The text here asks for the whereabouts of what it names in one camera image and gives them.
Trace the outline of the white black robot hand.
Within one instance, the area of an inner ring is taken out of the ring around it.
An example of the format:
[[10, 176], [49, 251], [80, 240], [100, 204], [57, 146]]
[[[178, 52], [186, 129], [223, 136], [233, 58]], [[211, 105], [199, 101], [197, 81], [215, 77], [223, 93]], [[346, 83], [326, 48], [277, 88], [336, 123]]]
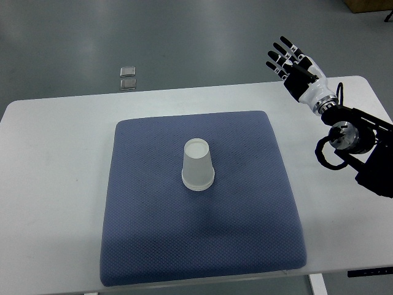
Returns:
[[265, 64], [284, 81], [284, 86], [299, 103], [309, 106], [315, 114], [323, 114], [328, 108], [337, 105], [337, 95], [328, 88], [327, 78], [314, 60], [285, 36], [280, 41], [290, 50], [287, 52], [280, 44], [273, 47], [280, 53], [268, 51], [268, 56], [277, 64]]

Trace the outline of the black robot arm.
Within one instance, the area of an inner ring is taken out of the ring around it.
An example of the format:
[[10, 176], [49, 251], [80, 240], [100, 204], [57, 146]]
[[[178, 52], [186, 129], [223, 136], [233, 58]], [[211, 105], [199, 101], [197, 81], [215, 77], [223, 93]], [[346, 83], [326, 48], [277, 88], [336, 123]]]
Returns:
[[355, 180], [383, 197], [392, 197], [392, 124], [360, 109], [344, 105], [343, 83], [332, 91], [314, 60], [286, 37], [273, 44], [266, 65], [278, 76], [290, 95], [307, 105], [330, 127], [317, 142], [318, 162], [330, 170], [347, 166]]

